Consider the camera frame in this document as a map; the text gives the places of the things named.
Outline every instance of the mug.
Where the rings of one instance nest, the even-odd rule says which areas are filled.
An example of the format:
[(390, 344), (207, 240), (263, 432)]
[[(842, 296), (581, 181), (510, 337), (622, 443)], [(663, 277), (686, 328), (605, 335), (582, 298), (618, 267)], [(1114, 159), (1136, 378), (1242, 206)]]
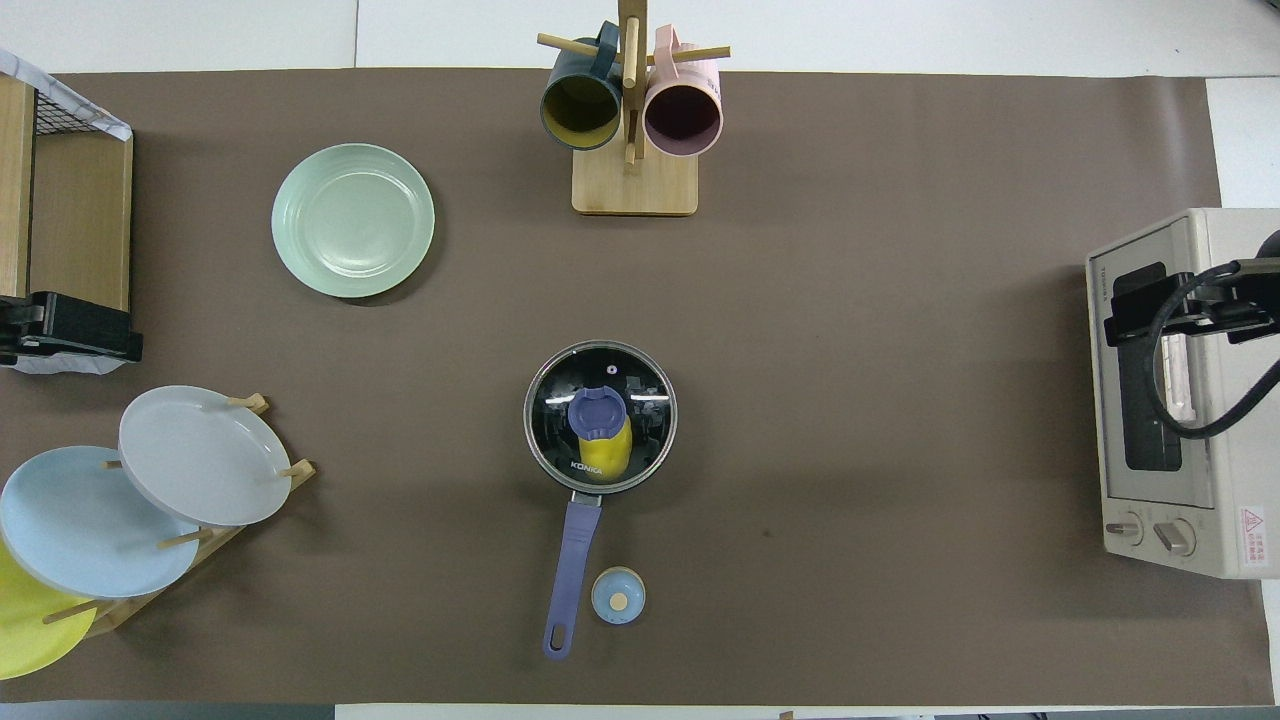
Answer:
[(595, 58), (561, 50), (543, 91), (543, 127), (573, 150), (591, 150), (613, 138), (622, 119), (622, 69), (617, 64), (618, 26), (579, 42), (595, 45)]
[(653, 49), (654, 67), (644, 99), (644, 135), (668, 155), (701, 155), (719, 140), (723, 108), (716, 60), (676, 63), (672, 53), (695, 50), (676, 29), (662, 26)]

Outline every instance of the pink mug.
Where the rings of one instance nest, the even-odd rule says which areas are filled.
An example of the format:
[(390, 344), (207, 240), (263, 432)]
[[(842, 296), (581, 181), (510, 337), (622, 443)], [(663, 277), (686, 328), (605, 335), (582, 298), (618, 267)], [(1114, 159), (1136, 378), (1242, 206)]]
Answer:
[(644, 135), (668, 155), (701, 155), (719, 140), (723, 124), (719, 67), (716, 60), (676, 63), (672, 53), (698, 46), (681, 44), (669, 24), (657, 35), (644, 97)]

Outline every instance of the warning label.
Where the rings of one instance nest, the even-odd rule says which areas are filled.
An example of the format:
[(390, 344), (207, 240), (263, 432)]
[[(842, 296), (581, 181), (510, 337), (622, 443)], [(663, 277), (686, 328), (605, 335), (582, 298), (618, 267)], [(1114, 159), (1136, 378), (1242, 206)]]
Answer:
[(1261, 505), (1240, 507), (1240, 550), (1245, 568), (1266, 568), (1267, 557), (1266, 511)]

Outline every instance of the white table surface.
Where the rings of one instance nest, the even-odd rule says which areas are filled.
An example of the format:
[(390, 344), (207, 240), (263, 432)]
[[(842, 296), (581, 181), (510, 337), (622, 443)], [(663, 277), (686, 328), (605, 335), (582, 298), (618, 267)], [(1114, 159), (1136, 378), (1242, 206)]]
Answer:
[[(554, 50), (535, 45), (538, 32), (594, 35), (614, 10), (612, 0), (0, 0), (0, 47), (51, 73), (549, 68)], [(1280, 10), (1262, 0), (653, 0), (649, 17), (650, 26), (678, 22), (685, 41), (732, 45), (726, 70), (1213, 78), (1208, 105), (1222, 206), (1280, 208)], [(1280, 637), (1280, 580), (1263, 582), (1263, 596), (1271, 637)], [(1280, 696), (1276, 642), (1271, 669)], [(608, 715), (764, 720), (781, 710), (788, 708), (612, 708)], [(800, 717), (850, 717), (979, 708), (795, 710)], [(575, 706), (512, 711), (339, 706), (338, 719), (600, 715)]]

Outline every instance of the light blue plate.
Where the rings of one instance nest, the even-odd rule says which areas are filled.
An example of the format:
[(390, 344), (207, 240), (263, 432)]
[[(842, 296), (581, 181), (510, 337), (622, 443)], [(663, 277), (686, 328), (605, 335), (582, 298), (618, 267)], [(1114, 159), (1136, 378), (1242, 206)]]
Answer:
[(198, 542), (156, 543), (197, 529), (147, 502), (105, 447), (60, 447), (27, 460), (0, 492), (0, 534), (13, 559), (65, 593), (122, 598), (182, 577)]
[(399, 155), (360, 142), (325, 147), (284, 178), (271, 236), (284, 266), (334, 297), (369, 297), (404, 281), (426, 256), (435, 205)]
[(609, 568), (591, 585), (591, 607), (605, 623), (625, 625), (644, 610), (644, 582), (630, 568)]

